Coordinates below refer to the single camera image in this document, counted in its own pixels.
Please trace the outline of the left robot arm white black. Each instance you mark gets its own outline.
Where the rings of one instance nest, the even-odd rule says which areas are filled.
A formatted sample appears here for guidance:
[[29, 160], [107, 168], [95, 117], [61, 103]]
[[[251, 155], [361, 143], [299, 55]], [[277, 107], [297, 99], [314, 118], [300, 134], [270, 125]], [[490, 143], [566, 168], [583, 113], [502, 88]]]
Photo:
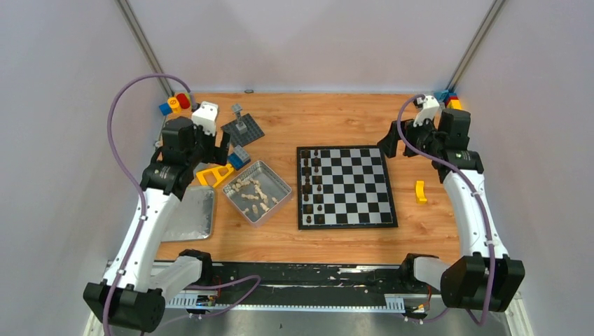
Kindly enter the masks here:
[[215, 144], [215, 117], [168, 120], [158, 147], [140, 181], [137, 210], [118, 255], [99, 283], [88, 283], [83, 299], [102, 322], [105, 335], [114, 326], [153, 332], [162, 321], [165, 305], [187, 285], [209, 288], [214, 270], [206, 253], [183, 252], [168, 268], [152, 275], [153, 262], [170, 218], [201, 163], [224, 166], [230, 135]]

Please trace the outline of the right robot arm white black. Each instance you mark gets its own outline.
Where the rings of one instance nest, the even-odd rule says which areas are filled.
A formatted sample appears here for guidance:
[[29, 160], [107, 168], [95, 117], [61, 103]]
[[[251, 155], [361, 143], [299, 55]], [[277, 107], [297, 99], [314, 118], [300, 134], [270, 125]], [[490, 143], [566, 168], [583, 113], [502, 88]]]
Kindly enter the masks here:
[[409, 292], [430, 285], [441, 292], [448, 308], [503, 312], [525, 277], [523, 262], [510, 258], [497, 234], [485, 196], [485, 174], [480, 155], [468, 149], [469, 112], [445, 109], [438, 123], [426, 119], [394, 120], [378, 142], [392, 158], [399, 141], [403, 155], [430, 158], [453, 206], [460, 259], [449, 265], [434, 255], [409, 253], [400, 282]]

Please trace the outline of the silver tin lid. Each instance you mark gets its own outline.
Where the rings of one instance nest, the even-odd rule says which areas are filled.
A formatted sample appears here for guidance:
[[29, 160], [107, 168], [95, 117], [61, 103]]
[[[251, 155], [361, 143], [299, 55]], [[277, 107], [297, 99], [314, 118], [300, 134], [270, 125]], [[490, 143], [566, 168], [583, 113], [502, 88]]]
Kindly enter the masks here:
[[208, 239], [212, 234], [216, 192], [211, 186], [190, 186], [170, 217], [161, 242]]

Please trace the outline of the folding chess board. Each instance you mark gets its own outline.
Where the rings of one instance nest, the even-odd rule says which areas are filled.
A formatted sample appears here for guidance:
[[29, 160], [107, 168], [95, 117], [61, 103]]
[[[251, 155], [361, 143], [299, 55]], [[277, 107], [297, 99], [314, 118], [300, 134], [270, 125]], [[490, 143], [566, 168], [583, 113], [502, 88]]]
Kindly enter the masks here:
[[[304, 176], [302, 150], [310, 150], [311, 176]], [[320, 159], [320, 173], [314, 173], [312, 158]], [[385, 155], [377, 146], [300, 146], [296, 149], [298, 227], [301, 230], [351, 228], [395, 228], [398, 225]], [[303, 201], [303, 186], [312, 185], [309, 202]], [[323, 202], [316, 202], [323, 195]], [[306, 204], [313, 213], [304, 213]], [[317, 207], [323, 212], [317, 213]], [[324, 216], [324, 223], [305, 225], [307, 215]]]

